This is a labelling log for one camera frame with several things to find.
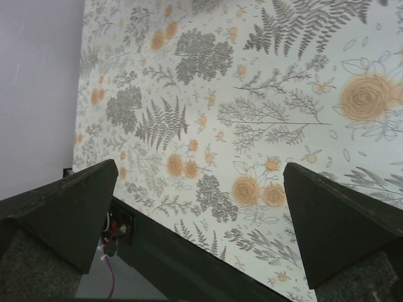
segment screw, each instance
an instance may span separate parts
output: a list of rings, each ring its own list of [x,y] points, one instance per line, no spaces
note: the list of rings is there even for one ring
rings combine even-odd
[[[122,226],[120,227],[120,230],[122,231],[122,233],[126,233],[126,231],[127,231],[126,225],[122,225]]]

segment electrical wire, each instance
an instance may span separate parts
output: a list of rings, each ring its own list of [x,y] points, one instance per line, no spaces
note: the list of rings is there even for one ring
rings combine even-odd
[[[104,230],[102,230],[102,232],[105,232],[105,231],[107,231],[109,229],[110,222],[111,222],[111,220],[110,220],[110,217],[109,217],[109,212],[106,212],[106,227],[105,227]]]
[[[111,242],[113,240],[113,236],[115,235],[116,230],[117,230],[117,225],[116,225],[115,221],[111,224],[111,226],[112,226],[112,234],[111,234],[111,237],[110,237],[109,241],[107,241],[106,243],[109,243],[109,242]],[[117,247],[118,247],[118,239],[116,238],[116,249],[117,249]],[[111,278],[112,278],[111,289],[110,289],[109,295],[107,297],[107,299],[110,299],[113,296],[113,292],[115,291],[115,274],[113,273],[112,266],[111,266],[110,261],[109,261],[109,257],[106,254],[106,244],[105,243],[103,245],[103,256],[101,257],[101,259],[106,261],[106,265],[109,268],[109,272],[110,272],[110,275],[111,275]]]
[[[107,299],[110,299],[110,298],[112,298],[113,292],[115,291],[115,274],[113,273],[112,266],[111,266],[111,264],[110,264],[110,262],[109,262],[109,258],[108,258],[108,256],[107,256],[107,254],[106,254],[105,246],[103,246],[103,253],[104,253],[104,255],[106,256],[106,257],[105,257],[106,265],[107,265],[108,268],[109,268],[109,272],[110,272],[110,275],[111,275],[111,278],[112,278],[112,286],[111,286],[109,295],[108,295],[108,297],[107,297]]]

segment floral wallpaper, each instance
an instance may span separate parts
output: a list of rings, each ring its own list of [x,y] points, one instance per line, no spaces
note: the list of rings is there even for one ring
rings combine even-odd
[[[74,169],[291,301],[282,172],[403,208],[399,0],[86,1]]]

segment orange flower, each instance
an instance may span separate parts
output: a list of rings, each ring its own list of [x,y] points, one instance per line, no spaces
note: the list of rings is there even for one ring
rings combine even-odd
[[[267,158],[266,170],[269,172],[278,171],[281,165],[281,160],[277,156]]]
[[[169,17],[172,14],[173,7],[172,5],[168,5],[165,9],[165,17]]]
[[[105,97],[105,90],[104,90],[103,88],[101,88],[101,89],[98,91],[98,99],[99,99],[100,101],[102,101],[104,97]]]
[[[281,186],[268,186],[263,191],[263,201],[269,206],[281,206],[286,202],[285,192]]]
[[[157,30],[154,33],[154,36],[152,36],[151,49],[157,52],[162,48],[163,45],[164,45],[164,33],[162,32],[162,30]]]
[[[215,104],[215,95],[212,94],[212,95],[209,97],[208,100],[209,100],[209,101],[208,101],[208,105],[209,105],[209,106],[213,106],[213,105]]]
[[[246,67],[245,66],[243,66],[243,65],[239,66],[238,75],[241,78],[244,78],[246,76]]]
[[[196,178],[198,172],[196,163],[192,161],[185,163],[183,172],[188,178]]]
[[[196,152],[197,151],[197,140],[191,140],[189,143],[189,150]]]
[[[177,22],[170,22],[165,30],[165,38],[172,39],[176,32],[178,31],[178,24]]]
[[[341,96],[341,104],[348,118],[372,121],[386,111],[392,99],[390,86],[381,78],[364,78],[352,82]]]
[[[182,159],[178,154],[171,154],[167,160],[167,170],[169,175],[178,177],[183,168]]]
[[[91,93],[91,105],[95,106],[98,103],[98,89],[94,88]]]
[[[126,179],[127,177],[127,171],[125,167],[121,167],[119,170],[119,177],[120,179]]]
[[[229,30],[229,37],[231,38],[231,40],[235,40],[237,38],[237,34],[238,30],[235,27]]]
[[[205,115],[201,116],[199,118],[199,123],[200,124],[205,124],[207,122],[207,117]]]
[[[245,207],[254,206],[258,200],[259,187],[255,180],[241,177],[232,186],[235,200]]]

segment white wall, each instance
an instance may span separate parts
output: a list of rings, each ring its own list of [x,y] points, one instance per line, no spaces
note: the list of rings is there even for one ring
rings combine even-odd
[[[0,0],[0,200],[72,166],[84,0]]]

